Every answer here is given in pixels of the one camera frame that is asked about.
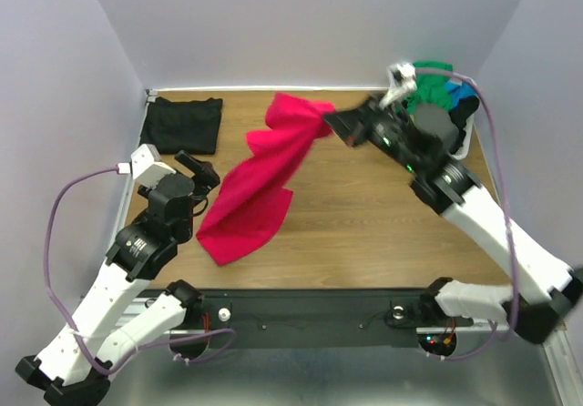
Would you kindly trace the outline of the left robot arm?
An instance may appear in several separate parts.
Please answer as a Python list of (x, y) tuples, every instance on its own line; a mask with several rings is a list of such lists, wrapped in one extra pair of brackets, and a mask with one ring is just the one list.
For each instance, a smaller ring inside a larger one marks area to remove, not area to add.
[(117, 233), (95, 281), (73, 312), (53, 291), (48, 253), (53, 230), (46, 231), (46, 291), (66, 324), (36, 355), (22, 358), (15, 371), (44, 393), (47, 404), (99, 404), (114, 375), (135, 354), (158, 346), (167, 330), (191, 328), (201, 321), (202, 294), (177, 280), (143, 312), (118, 325), (133, 300), (177, 257), (179, 245), (192, 239), (196, 207), (207, 207), (208, 194), (220, 184), (210, 162), (183, 150), (174, 158), (191, 173), (167, 165), (152, 145), (140, 146), (128, 162), (109, 168), (131, 176), (147, 206)]

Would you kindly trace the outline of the pink t shirt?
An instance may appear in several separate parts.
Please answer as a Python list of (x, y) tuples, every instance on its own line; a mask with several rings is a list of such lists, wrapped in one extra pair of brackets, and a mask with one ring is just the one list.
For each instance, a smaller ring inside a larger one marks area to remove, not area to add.
[(265, 246), (280, 230), (292, 203), (286, 184), (314, 142), (332, 130), (324, 116), (330, 102), (278, 93), (265, 114), (265, 128), (247, 133), (251, 156), (222, 180), (197, 241), (215, 264), (226, 266)]

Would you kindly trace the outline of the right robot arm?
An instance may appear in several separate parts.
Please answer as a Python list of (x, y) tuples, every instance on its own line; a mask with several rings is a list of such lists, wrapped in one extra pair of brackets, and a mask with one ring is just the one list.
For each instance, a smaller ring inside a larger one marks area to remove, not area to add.
[(532, 239), (491, 196), (479, 177), (450, 156), (459, 130), (447, 111), (422, 104), (409, 114), (377, 96), (324, 116), (349, 147), (370, 143), (411, 175), (415, 195), (436, 215), (462, 230), (506, 274), (506, 286), (440, 278), (419, 302), (422, 319), (505, 323), (531, 344), (542, 344), (582, 298), (582, 270), (573, 269)]

